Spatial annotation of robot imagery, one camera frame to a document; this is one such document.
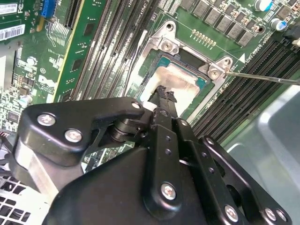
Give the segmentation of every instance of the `white label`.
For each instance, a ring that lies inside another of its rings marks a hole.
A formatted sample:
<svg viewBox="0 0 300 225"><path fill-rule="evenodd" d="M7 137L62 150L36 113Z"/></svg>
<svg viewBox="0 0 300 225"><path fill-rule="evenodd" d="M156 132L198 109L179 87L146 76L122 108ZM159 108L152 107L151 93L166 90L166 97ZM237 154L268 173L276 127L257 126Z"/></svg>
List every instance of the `white label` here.
<svg viewBox="0 0 300 225"><path fill-rule="evenodd" d="M0 30L0 41L24 34L25 24Z"/></svg>
<svg viewBox="0 0 300 225"><path fill-rule="evenodd" d="M0 5L0 15L16 13L17 9L18 9L18 4Z"/></svg>

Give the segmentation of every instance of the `black ram slot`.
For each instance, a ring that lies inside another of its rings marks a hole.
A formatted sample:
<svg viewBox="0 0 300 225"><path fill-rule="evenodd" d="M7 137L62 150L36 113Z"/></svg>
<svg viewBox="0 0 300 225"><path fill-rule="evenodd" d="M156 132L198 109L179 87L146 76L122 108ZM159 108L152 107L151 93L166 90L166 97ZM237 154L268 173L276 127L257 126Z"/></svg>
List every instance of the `black ram slot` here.
<svg viewBox="0 0 300 225"><path fill-rule="evenodd" d="M299 58L289 46L270 39L241 72L289 78L296 68L300 68ZM198 138L211 135L218 142L223 141L279 87L280 84L268 81L235 78L193 127L195 135Z"/></svg>

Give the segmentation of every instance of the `electrolytic capacitor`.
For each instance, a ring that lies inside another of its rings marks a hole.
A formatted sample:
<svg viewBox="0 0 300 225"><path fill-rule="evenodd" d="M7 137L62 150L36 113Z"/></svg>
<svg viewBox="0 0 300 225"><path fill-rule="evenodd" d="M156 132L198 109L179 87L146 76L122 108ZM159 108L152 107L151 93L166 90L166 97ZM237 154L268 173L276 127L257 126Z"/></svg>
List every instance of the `electrolytic capacitor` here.
<svg viewBox="0 0 300 225"><path fill-rule="evenodd" d="M266 12L270 10L272 5L272 0L256 0L254 3L254 8L256 11Z"/></svg>
<svg viewBox="0 0 300 225"><path fill-rule="evenodd" d="M26 108L29 106L29 104L32 102L32 97L30 95L25 95L22 96L19 100L18 103L23 107Z"/></svg>
<svg viewBox="0 0 300 225"><path fill-rule="evenodd" d="M284 31L287 27L286 21L282 21L278 18L272 19L270 25L271 25L271 28L273 28L279 32Z"/></svg>

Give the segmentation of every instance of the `integrated circuit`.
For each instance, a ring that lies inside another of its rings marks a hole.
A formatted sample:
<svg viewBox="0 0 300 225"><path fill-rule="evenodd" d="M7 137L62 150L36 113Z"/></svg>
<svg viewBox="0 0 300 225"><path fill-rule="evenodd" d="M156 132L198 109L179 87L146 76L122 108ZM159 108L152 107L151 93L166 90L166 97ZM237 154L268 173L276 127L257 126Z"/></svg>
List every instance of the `integrated circuit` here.
<svg viewBox="0 0 300 225"><path fill-rule="evenodd" d="M235 9L235 6L230 4L230 5L228 5L227 9L225 10L225 13L227 15L230 15L233 12L234 9Z"/></svg>
<svg viewBox="0 0 300 225"><path fill-rule="evenodd" d="M240 14L236 17L235 21L241 23L245 16L246 16L245 13L240 12Z"/></svg>
<svg viewBox="0 0 300 225"><path fill-rule="evenodd" d="M200 1L197 7L194 9L193 14L201 18L207 11L208 7L209 4L207 2Z"/></svg>
<svg viewBox="0 0 300 225"><path fill-rule="evenodd" d="M256 24L255 20L250 20L246 28L250 30L255 24Z"/></svg>
<svg viewBox="0 0 300 225"><path fill-rule="evenodd" d="M219 24L217 25L217 30L221 31L221 32L225 32L227 30L227 28L229 27L229 25L231 24L232 20L228 17L228 16L224 16L221 21L219 22Z"/></svg>
<svg viewBox="0 0 300 225"><path fill-rule="evenodd" d="M228 36L231 37L232 39L236 39L238 35L241 33L243 30L243 27L239 25L238 23L234 24L234 26L230 29L228 32Z"/></svg>
<svg viewBox="0 0 300 225"><path fill-rule="evenodd" d="M242 46L246 46L249 41L253 38L253 34L250 33L248 30L242 35L242 37L240 38L240 40L238 41L238 43Z"/></svg>
<svg viewBox="0 0 300 225"><path fill-rule="evenodd" d="M86 24L83 35L84 36L91 35L94 30L95 25L96 24L94 22L90 22L90 23Z"/></svg>
<svg viewBox="0 0 300 225"><path fill-rule="evenodd" d="M189 10L192 7L194 2L195 2L195 0L182 0L182 2L180 3L180 6L186 10Z"/></svg>
<svg viewBox="0 0 300 225"><path fill-rule="evenodd" d="M205 19L205 22L214 25L220 16L220 12L213 8Z"/></svg>
<svg viewBox="0 0 300 225"><path fill-rule="evenodd" d="M19 121L19 115L13 113L13 112L8 112L7 113L7 120L17 123Z"/></svg>
<svg viewBox="0 0 300 225"><path fill-rule="evenodd" d="M71 70L72 71L77 70L81 66L82 62L83 62L83 59L75 60Z"/></svg>
<svg viewBox="0 0 300 225"><path fill-rule="evenodd" d="M285 19L291 12L292 10L288 6L283 6L277 15L282 19Z"/></svg>

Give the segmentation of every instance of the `chip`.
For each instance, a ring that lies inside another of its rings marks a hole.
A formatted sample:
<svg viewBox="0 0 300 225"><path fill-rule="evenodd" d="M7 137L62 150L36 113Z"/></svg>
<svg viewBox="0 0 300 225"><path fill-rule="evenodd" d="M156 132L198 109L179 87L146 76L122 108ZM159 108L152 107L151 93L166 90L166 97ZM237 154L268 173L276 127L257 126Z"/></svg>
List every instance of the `chip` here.
<svg viewBox="0 0 300 225"><path fill-rule="evenodd" d="M94 30L95 25L96 25L96 24L95 24L94 22L88 23L88 24L85 26L85 30L84 30L83 35L84 35L84 36L91 35L92 32L93 32L93 30Z"/></svg>
<svg viewBox="0 0 300 225"><path fill-rule="evenodd" d="M231 37L232 39L236 39L237 36L240 34L240 32L243 30L243 27L236 23L228 32L228 36Z"/></svg>
<svg viewBox="0 0 300 225"><path fill-rule="evenodd" d="M280 11L278 12L278 16L282 19L285 19L288 17L288 15L292 12L292 10L288 6L283 6Z"/></svg>
<svg viewBox="0 0 300 225"><path fill-rule="evenodd" d="M250 20L246 28L250 30L255 24L256 24L255 20Z"/></svg>
<svg viewBox="0 0 300 225"><path fill-rule="evenodd" d="M246 16L246 14L244 14L243 12L240 12L240 14L235 19L236 22L238 22L238 23L242 22L242 20L244 19L245 16Z"/></svg>
<svg viewBox="0 0 300 225"><path fill-rule="evenodd" d="M238 41L238 43L242 46L246 46L249 41L253 38L253 34L250 33L249 31L246 31L243 36L240 38L240 40Z"/></svg>
<svg viewBox="0 0 300 225"><path fill-rule="evenodd" d="M290 1L288 2L288 4L289 4L290 6L293 6L293 5L296 3L296 1L297 1L297 0L290 0Z"/></svg>
<svg viewBox="0 0 300 225"><path fill-rule="evenodd" d="M77 70L83 62L83 59L77 59L74 61L73 66L72 66L72 71Z"/></svg>
<svg viewBox="0 0 300 225"><path fill-rule="evenodd" d="M213 8L211 12L208 14L208 16L206 17L205 22L210 25L214 25L217 19L219 18L220 14L221 13L219 11Z"/></svg>
<svg viewBox="0 0 300 225"><path fill-rule="evenodd" d="M219 7L223 0L216 0L214 6Z"/></svg>
<svg viewBox="0 0 300 225"><path fill-rule="evenodd" d="M201 18L204 15L204 13L207 11L208 6L209 4L207 2L200 1L197 7L193 11L194 15Z"/></svg>
<svg viewBox="0 0 300 225"><path fill-rule="evenodd" d="M186 10L189 10L192 7L194 2L195 2L195 0L182 0L182 2L180 3L180 6Z"/></svg>
<svg viewBox="0 0 300 225"><path fill-rule="evenodd" d="M232 20L228 17L228 16L224 16L220 23L217 25L217 30L221 31L221 32L225 32L227 30L227 28L229 27L229 25L231 24Z"/></svg>
<svg viewBox="0 0 300 225"><path fill-rule="evenodd" d="M19 88L19 94L20 95L28 95L29 94L29 89L21 87L21 88Z"/></svg>
<svg viewBox="0 0 300 225"><path fill-rule="evenodd" d="M27 84L28 84L29 86L33 87L33 85L34 85L34 80L29 79L28 82L27 82Z"/></svg>
<svg viewBox="0 0 300 225"><path fill-rule="evenodd" d="M19 121L19 115L13 112L8 112L7 119L11 122L17 123Z"/></svg>
<svg viewBox="0 0 300 225"><path fill-rule="evenodd" d="M229 5L228 8L225 10L225 13L227 15L230 15L234 9L235 9L234 5Z"/></svg>

